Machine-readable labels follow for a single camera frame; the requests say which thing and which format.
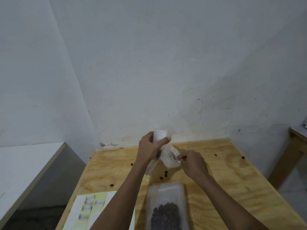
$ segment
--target wooden table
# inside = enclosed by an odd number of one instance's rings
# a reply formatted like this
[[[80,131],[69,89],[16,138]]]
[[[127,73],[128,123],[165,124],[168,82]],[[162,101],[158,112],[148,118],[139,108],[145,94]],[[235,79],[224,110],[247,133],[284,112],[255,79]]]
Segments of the wooden table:
[[[174,143],[179,151],[202,154],[209,172],[236,201],[271,230],[307,229],[305,222],[271,186],[262,174],[233,145],[231,139]],[[134,163],[137,147],[94,151],[75,188],[56,230],[62,230],[77,195],[118,190]],[[168,170],[159,161],[151,176],[145,175],[135,206],[135,229],[145,228],[146,192],[149,185],[182,182],[191,230],[227,229],[206,194],[186,176],[181,167]]]
[[[282,186],[303,154],[307,154],[307,129],[303,126],[290,127],[289,135],[290,142],[268,178],[275,189]]]
[[[60,142],[0,148],[0,229],[64,147]]]

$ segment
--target left arm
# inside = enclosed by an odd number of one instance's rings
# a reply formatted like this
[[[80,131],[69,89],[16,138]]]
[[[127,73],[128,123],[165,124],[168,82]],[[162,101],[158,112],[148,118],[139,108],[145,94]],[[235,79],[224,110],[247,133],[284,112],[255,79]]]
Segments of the left arm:
[[[140,140],[136,161],[131,171],[90,230],[129,229],[145,170],[158,150],[171,139],[165,137],[159,142],[152,143],[153,134],[151,131]]]

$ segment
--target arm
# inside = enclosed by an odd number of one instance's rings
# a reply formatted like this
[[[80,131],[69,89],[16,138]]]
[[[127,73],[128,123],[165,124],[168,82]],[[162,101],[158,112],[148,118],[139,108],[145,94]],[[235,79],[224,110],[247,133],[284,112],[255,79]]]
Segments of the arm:
[[[165,137],[159,142],[152,143],[153,134],[151,131],[140,140],[136,161],[130,173],[90,230],[129,229],[145,170],[158,150],[171,140]]]
[[[209,175],[207,165],[199,152],[187,151],[180,154],[178,159],[184,172],[207,194],[229,230],[268,230]]]

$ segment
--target bag of dark beans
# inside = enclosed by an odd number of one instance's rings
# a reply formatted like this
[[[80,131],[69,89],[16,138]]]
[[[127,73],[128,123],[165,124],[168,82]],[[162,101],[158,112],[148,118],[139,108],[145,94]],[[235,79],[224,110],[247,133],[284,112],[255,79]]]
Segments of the bag of dark beans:
[[[189,230],[182,183],[162,183],[148,188],[146,230]]]

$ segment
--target right arm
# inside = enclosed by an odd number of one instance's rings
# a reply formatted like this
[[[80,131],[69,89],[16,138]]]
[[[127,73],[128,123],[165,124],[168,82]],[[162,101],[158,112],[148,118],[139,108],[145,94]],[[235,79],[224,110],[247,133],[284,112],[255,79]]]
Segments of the right arm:
[[[229,230],[268,230],[209,175],[207,165],[199,152],[187,151],[180,154],[178,159],[184,172],[207,194]]]

